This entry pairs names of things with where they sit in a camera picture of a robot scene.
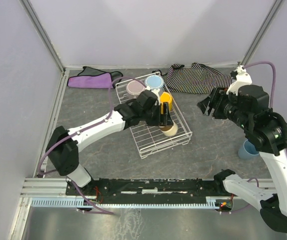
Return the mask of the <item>metal steel cup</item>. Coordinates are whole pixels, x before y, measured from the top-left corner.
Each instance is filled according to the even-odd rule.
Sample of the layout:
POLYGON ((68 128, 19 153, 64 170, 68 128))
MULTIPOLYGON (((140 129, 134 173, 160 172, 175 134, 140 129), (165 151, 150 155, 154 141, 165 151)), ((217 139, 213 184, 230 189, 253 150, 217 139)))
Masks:
POLYGON ((178 132, 178 125, 175 122, 172 125, 159 126, 158 128, 166 137, 172 137, 178 132))

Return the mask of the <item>blue plastic cup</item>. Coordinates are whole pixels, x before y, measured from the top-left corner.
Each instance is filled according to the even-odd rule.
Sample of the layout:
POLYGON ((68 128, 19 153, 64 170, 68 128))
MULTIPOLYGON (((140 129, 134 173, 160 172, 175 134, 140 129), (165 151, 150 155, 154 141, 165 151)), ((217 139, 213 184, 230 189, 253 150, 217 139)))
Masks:
POLYGON ((259 156, 259 152, 249 140, 243 142, 237 154, 242 160, 250 160, 259 156))

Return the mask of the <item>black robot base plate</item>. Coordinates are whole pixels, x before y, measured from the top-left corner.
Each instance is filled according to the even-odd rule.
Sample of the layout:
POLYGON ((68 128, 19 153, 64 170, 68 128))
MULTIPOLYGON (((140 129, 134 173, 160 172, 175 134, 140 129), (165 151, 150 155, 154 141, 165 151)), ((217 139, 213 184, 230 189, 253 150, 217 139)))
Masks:
POLYGON ((223 184, 193 179, 108 179, 100 178, 76 189, 69 183, 66 195, 98 197, 102 204, 204 204, 207 197, 227 197, 223 184))

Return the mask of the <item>lilac textured mug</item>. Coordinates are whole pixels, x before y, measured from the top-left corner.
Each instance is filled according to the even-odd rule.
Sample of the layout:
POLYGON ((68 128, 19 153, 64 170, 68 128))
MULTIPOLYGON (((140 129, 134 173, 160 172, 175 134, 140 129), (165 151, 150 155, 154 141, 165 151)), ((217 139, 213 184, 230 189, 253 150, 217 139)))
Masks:
POLYGON ((129 99, 136 99, 146 87, 139 81, 132 80, 126 85, 126 92, 129 99))

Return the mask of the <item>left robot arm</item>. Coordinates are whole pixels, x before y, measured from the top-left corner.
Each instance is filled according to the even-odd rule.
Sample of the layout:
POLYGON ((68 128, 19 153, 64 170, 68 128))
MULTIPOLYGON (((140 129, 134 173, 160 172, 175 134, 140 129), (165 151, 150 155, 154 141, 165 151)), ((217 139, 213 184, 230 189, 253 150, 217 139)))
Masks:
POLYGON ((178 131, 170 115, 170 105, 162 102, 151 90, 144 90, 137 98, 129 99, 89 123, 65 129, 57 127, 48 143, 45 156, 61 175, 72 180, 78 187, 91 184, 93 178, 80 164, 79 153, 92 143, 113 133, 145 123, 158 127, 165 136, 172 137, 178 131))

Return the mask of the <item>yellow plastic cup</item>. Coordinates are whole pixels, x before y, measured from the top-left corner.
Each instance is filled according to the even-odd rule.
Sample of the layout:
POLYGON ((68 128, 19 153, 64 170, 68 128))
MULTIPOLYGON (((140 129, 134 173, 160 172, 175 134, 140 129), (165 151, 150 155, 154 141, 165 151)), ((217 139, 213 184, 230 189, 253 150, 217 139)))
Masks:
POLYGON ((164 107, 164 103, 167 103, 168 110, 172 110, 173 105, 173 97, 169 92, 164 91, 162 95, 160 96, 160 106, 161 106, 161 113, 163 114, 166 111, 166 108, 164 107))

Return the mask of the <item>light blue textured mug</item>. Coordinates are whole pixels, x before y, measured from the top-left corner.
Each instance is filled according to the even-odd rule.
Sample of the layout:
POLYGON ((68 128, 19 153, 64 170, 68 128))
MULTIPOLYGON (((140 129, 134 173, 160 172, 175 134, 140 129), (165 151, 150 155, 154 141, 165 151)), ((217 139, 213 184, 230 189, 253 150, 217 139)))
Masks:
POLYGON ((164 87, 164 80, 159 75, 150 75, 144 80, 147 89, 162 89, 164 87))

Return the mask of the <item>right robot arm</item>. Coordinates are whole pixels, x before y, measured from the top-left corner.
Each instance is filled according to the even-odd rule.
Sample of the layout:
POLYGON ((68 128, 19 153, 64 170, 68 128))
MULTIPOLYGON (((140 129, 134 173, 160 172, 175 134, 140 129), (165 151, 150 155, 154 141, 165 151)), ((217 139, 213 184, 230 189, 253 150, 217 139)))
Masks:
POLYGON ((221 188, 256 208, 272 230, 287 234, 287 123, 269 107, 269 94, 258 85, 244 85, 236 94, 216 87, 197 106, 205 116, 228 119, 243 129, 264 160, 276 192, 268 193, 229 169, 215 176, 221 188))

